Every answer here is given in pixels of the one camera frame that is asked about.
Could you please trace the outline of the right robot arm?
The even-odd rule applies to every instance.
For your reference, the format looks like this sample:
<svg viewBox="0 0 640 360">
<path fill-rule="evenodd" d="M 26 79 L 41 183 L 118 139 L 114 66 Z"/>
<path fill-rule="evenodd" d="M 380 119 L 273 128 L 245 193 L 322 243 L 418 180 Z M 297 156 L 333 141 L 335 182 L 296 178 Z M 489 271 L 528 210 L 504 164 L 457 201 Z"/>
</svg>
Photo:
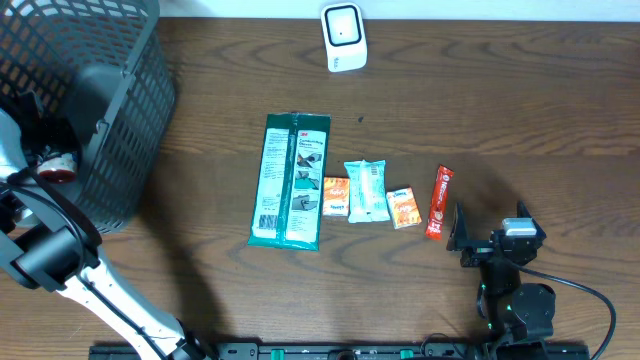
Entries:
<svg viewBox="0 0 640 360">
<path fill-rule="evenodd" d="M 514 358 L 515 346 L 535 345 L 553 334 L 554 290 L 521 281 L 545 239 L 523 202 L 517 203 L 517 215 L 504 219 L 486 240 L 471 238 L 462 205 L 455 206 L 447 249 L 461 254 L 463 268 L 480 270 L 476 307 L 490 328 L 491 340 L 483 346 L 488 359 Z"/>
</svg>

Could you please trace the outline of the mint green wipes packet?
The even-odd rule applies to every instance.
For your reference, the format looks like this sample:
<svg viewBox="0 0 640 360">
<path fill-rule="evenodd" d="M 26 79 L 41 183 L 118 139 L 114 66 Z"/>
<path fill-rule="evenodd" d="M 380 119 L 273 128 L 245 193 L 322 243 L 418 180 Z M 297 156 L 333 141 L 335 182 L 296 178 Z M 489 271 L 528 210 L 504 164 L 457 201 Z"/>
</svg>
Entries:
<svg viewBox="0 0 640 360">
<path fill-rule="evenodd" d="M 349 223 L 390 220 L 385 192 L 385 160 L 345 162 L 350 181 Z"/>
</svg>

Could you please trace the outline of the green 3M gloves package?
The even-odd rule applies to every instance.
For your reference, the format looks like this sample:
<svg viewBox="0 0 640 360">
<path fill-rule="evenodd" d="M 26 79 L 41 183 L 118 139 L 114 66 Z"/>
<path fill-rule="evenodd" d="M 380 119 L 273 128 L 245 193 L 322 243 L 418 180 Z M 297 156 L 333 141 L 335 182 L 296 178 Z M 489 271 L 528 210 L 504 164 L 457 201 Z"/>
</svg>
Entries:
<svg viewBox="0 0 640 360">
<path fill-rule="evenodd" d="M 330 125 L 329 115 L 267 116 L 250 246 L 319 250 Z"/>
</svg>

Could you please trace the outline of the red snack bar wrapper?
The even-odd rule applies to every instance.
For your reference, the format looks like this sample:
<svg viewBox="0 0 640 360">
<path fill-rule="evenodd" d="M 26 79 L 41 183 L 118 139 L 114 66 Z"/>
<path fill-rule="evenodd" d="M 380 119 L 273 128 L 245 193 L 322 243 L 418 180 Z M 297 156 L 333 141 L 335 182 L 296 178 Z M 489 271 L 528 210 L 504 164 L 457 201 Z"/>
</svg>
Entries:
<svg viewBox="0 0 640 360">
<path fill-rule="evenodd" d="M 440 165 L 438 167 L 429 208 L 428 223 L 425 231 L 425 235 L 429 239 L 440 240 L 442 237 L 442 228 L 448 199 L 448 188 L 453 176 L 453 170 L 444 165 Z"/>
</svg>

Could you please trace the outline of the green lid glass jar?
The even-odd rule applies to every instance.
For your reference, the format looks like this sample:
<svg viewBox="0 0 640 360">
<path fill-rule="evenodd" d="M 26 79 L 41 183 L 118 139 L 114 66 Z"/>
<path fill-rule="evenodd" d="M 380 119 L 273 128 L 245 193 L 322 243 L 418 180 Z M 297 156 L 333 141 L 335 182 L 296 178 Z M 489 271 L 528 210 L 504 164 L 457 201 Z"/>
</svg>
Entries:
<svg viewBox="0 0 640 360">
<path fill-rule="evenodd" d="M 76 180 L 78 159 L 76 152 L 56 155 L 44 160 L 36 168 L 36 173 L 44 180 L 54 184 L 65 184 Z"/>
</svg>

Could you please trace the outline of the orange tissue pack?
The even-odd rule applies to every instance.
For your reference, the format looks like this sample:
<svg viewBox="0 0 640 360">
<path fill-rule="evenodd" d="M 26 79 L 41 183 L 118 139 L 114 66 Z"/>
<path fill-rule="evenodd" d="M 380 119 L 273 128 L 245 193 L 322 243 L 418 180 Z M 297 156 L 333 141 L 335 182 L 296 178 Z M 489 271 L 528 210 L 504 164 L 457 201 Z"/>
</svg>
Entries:
<svg viewBox="0 0 640 360">
<path fill-rule="evenodd" d="M 350 179 L 325 177 L 323 189 L 324 216 L 346 217 L 349 213 Z"/>
<path fill-rule="evenodd" d="M 422 222 L 411 187 L 387 192 L 386 199 L 395 229 L 419 225 Z"/>
</svg>

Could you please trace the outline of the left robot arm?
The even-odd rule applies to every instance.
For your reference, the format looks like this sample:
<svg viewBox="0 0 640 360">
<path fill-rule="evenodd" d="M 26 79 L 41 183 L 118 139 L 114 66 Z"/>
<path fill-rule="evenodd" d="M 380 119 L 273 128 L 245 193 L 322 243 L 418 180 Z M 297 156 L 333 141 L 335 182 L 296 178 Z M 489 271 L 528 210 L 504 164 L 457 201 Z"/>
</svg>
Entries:
<svg viewBox="0 0 640 360">
<path fill-rule="evenodd" d="M 69 122 L 45 116 L 35 93 L 2 96 L 2 269 L 26 288 L 84 306 L 142 359 L 217 358 L 117 272 L 93 223 L 57 191 L 74 181 L 78 149 Z"/>
</svg>

